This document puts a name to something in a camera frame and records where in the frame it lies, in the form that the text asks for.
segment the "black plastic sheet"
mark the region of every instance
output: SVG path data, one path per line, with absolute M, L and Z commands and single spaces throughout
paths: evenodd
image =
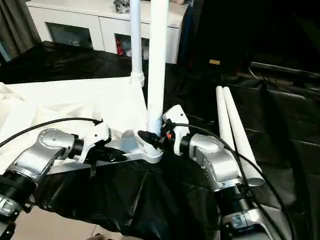
M 148 63 L 143 88 L 147 99 Z M 125 77 L 130 59 L 45 42 L 0 67 L 5 84 Z M 230 86 L 255 158 L 289 209 L 297 239 L 320 239 L 320 105 L 317 91 L 225 78 L 167 65 L 164 110 L 182 105 L 190 123 L 218 133 L 215 87 Z M 63 217 L 146 240 L 218 240 L 220 216 L 201 168 L 187 157 L 143 160 L 50 175 L 37 205 Z M 261 204 L 279 208 L 267 186 Z

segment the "yellow label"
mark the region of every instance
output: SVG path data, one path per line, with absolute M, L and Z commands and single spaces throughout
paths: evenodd
M 210 59 L 209 63 L 210 64 L 214 64 L 214 65 L 220 65 L 220 61 L 219 60 L 214 60 L 214 59 Z

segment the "white pole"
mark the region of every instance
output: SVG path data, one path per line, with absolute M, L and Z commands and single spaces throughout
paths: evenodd
M 216 93 L 216 105 L 217 105 L 217 111 L 218 111 L 220 138 L 222 138 L 233 150 L 235 150 L 234 139 L 232 137 L 232 131 L 231 131 L 229 116 L 227 112 L 225 95 L 224 95 L 224 90 L 222 86 L 217 86 L 215 89 L 215 93 Z
M 254 153 L 252 152 L 248 137 L 246 135 L 244 126 L 242 125 L 234 99 L 230 92 L 230 89 L 228 87 L 224 87 L 223 93 L 224 93 L 227 112 L 229 115 L 229 120 L 232 127 L 236 149 L 238 153 L 245 156 L 247 159 L 249 159 L 253 164 L 255 164 L 261 170 L 261 168 L 258 166 L 256 162 Z M 259 186 L 264 184 L 265 181 L 263 180 L 263 178 L 249 163 L 241 159 L 241 164 L 243 166 L 244 173 L 248 179 L 248 183 L 250 184 L 250 186 Z
M 151 1 L 147 131 L 160 136 L 164 105 L 169 0 Z
M 145 76 L 142 71 L 141 21 L 140 0 L 130 0 L 131 14 L 131 82 L 144 86 Z

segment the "red object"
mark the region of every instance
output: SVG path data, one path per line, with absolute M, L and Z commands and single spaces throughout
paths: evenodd
M 121 46 L 121 42 L 119 39 L 117 39 L 116 41 L 116 52 L 118 53 L 118 55 L 125 55 L 125 51 L 122 49 L 122 46 Z

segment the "white plastic bracket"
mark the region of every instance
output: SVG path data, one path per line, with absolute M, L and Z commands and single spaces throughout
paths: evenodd
M 111 138 L 111 132 L 107 124 L 104 122 L 99 123 L 90 129 L 90 131 L 82 138 L 83 139 L 83 149 L 82 153 L 78 159 L 79 164 L 83 164 L 86 160 L 87 154 L 90 149 L 92 149 L 97 142 L 103 140 L 107 141 Z
M 164 121 L 170 119 L 173 123 L 179 124 L 188 124 L 189 120 L 180 105 L 175 105 L 170 108 L 165 114 L 162 116 Z M 190 133 L 189 128 L 185 126 L 176 126 L 173 129 L 175 133 L 175 142 L 173 146 L 174 154 L 181 156 L 182 153 L 180 152 L 180 143 L 184 136 Z

